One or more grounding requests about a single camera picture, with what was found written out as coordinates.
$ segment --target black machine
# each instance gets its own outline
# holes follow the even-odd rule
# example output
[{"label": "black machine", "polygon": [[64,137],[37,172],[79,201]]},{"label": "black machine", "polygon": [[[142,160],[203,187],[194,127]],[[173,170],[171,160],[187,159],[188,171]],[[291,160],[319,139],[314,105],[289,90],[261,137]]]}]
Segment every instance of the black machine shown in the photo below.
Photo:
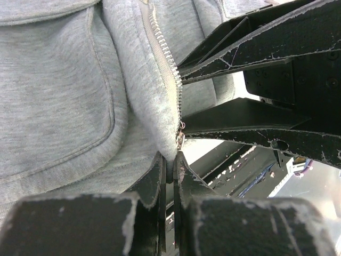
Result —
[{"label": "black machine", "polygon": [[[296,0],[232,19],[178,68],[183,84],[243,71],[261,101],[234,99],[184,118],[187,138],[229,141],[204,161],[189,166],[179,151],[167,174],[158,153],[120,195],[21,200],[1,230],[0,255],[335,255],[310,203],[247,194],[270,169],[281,177],[292,156],[341,167],[341,1]],[[250,146],[267,156],[261,167],[208,185]]]}]

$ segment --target gray jacket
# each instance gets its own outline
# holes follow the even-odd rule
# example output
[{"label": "gray jacket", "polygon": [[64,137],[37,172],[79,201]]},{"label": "gray jacket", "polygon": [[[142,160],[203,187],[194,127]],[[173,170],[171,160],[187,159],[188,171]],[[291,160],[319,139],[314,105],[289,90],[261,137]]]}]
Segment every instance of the gray jacket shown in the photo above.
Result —
[{"label": "gray jacket", "polygon": [[[159,150],[176,154],[176,106],[148,36],[154,15],[175,63],[263,0],[0,2],[0,223],[49,191],[121,193]],[[233,97],[231,77],[186,85],[183,115]]]}]

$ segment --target gray fabric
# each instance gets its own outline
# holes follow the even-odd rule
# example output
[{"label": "gray fabric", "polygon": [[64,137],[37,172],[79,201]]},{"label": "gray fabric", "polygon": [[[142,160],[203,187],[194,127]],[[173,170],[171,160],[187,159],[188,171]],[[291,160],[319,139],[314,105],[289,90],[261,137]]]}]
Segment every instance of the gray fabric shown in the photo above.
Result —
[{"label": "gray fabric", "polygon": [[[0,3],[0,219],[27,195],[121,193],[157,150],[176,154],[177,120],[138,0],[96,2]],[[226,18],[209,0],[155,6],[177,63]],[[215,86],[185,86],[183,114],[214,106]]]}]

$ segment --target screw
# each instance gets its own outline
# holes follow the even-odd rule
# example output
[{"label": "screw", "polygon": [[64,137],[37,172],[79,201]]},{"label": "screw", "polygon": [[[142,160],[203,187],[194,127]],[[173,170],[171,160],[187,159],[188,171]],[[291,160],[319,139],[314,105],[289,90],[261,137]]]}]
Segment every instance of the screw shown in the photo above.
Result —
[{"label": "screw", "polygon": [[297,80],[297,83],[298,84],[304,84],[306,82],[306,79],[304,76],[300,76]]},{"label": "screw", "polygon": [[330,78],[327,80],[327,87],[329,88],[336,88],[339,82],[336,78]]},{"label": "screw", "polygon": [[339,57],[338,52],[328,52],[327,53],[327,58],[329,60],[336,60]]},{"label": "screw", "polygon": [[266,71],[263,71],[263,77],[267,78],[268,76],[269,76],[268,73]]},{"label": "screw", "polygon": [[284,79],[289,79],[289,77],[290,77],[288,72],[283,72],[282,76],[283,76]]}]

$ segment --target zipper teeth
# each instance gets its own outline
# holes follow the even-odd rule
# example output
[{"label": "zipper teeth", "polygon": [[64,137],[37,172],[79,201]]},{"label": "zipper teeth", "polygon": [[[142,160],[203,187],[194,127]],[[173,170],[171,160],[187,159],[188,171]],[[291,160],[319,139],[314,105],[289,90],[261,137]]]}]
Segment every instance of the zipper teeth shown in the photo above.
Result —
[{"label": "zipper teeth", "polygon": [[164,39],[164,36],[162,35],[162,32],[160,30],[159,24],[156,21],[156,18],[154,17],[153,14],[153,8],[150,5],[150,12],[149,12],[149,22],[151,24],[151,28],[154,32],[155,38],[158,41],[162,52],[164,53],[164,56],[166,57],[167,63],[170,67],[170,70],[172,71],[172,74],[175,79],[175,84],[176,84],[176,99],[177,99],[177,114],[178,114],[178,132],[177,135],[182,127],[182,80],[181,76],[179,75],[179,71],[177,70],[177,66],[175,64],[174,58],[171,54],[171,51],[168,48],[168,45],[166,43],[166,40]]}]

